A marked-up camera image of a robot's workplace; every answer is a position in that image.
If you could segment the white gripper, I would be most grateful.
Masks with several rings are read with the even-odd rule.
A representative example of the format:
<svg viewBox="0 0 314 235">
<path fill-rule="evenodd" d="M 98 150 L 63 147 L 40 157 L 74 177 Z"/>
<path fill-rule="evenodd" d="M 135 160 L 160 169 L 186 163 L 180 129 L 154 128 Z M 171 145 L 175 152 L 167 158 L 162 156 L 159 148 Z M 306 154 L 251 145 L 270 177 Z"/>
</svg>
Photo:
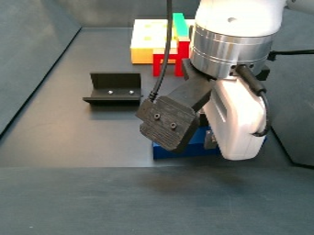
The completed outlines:
<svg viewBox="0 0 314 235">
<path fill-rule="evenodd" d="M 218 146 L 231 161 L 254 158 L 265 140 L 254 136 L 265 128 L 265 104 L 242 79 L 215 81 L 203 111 L 211 128 L 203 147 L 211 150 Z"/>
</svg>

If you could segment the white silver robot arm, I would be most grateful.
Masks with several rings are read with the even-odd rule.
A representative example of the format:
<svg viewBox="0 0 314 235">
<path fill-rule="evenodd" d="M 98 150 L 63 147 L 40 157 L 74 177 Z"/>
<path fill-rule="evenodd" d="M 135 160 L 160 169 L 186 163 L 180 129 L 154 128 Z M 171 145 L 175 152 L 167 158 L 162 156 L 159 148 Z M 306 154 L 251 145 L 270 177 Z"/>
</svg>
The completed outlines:
<svg viewBox="0 0 314 235">
<path fill-rule="evenodd" d="M 266 89 L 257 79 L 283 9 L 314 15 L 314 0 L 202 0 L 190 43 L 194 68 L 217 79 L 203 111 L 222 156 L 257 156 L 270 129 Z"/>
</svg>

